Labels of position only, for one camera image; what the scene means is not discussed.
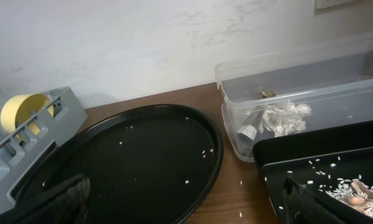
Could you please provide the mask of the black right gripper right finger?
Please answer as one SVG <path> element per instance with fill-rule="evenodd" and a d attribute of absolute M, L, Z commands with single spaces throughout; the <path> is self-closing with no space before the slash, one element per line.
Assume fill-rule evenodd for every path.
<path fill-rule="evenodd" d="M 345 224 L 317 198 L 293 179 L 287 177 L 282 189 L 282 202 L 287 224 Z"/>

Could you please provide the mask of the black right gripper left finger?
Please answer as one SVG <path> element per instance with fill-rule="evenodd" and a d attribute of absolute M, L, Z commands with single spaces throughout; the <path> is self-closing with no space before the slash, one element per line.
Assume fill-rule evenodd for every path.
<path fill-rule="evenodd" d="M 77 174 L 0 214 L 0 224 L 88 223 L 90 179 Z"/>

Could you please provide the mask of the food leftovers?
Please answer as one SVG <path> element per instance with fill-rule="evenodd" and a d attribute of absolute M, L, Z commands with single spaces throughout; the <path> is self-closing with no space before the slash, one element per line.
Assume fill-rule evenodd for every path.
<path fill-rule="evenodd" d="M 373 158 L 338 154 L 308 158 L 306 163 L 311 169 L 307 186 L 373 221 Z"/>

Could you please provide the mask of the white tissue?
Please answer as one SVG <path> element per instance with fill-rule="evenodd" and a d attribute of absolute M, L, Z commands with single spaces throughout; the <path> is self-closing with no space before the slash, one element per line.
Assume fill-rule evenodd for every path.
<path fill-rule="evenodd" d="M 311 108 L 307 104 L 296 105 L 291 101 L 280 102 L 276 105 L 266 105 L 259 116 L 258 130 L 263 133 L 273 132 L 275 137 L 301 133 L 306 130 L 304 117 L 311 115 Z"/>

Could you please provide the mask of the brown coffee stick wrapper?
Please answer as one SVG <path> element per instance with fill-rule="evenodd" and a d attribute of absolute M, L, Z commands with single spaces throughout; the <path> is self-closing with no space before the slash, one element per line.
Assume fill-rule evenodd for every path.
<path fill-rule="evenodd" d="M 263 110 L 252 111 L 249 117 L 245 120 L 243 125 L 237 132 L 238 138 L 243 141 L 253 141 L 256 138 L 258 125 L 262 117 Z"/>

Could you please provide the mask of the yellow plastic bowl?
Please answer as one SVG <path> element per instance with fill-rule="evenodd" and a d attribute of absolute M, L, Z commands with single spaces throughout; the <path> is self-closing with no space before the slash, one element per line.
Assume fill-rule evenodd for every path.
<path fill-rule="evenodd" d="M 12 133 L 31 117 L 30 111 L 39 112 L 50 102 L 48 96 L 40 93 L 12 97 L 1 110 L 0 122 L 3 130 Z"/>

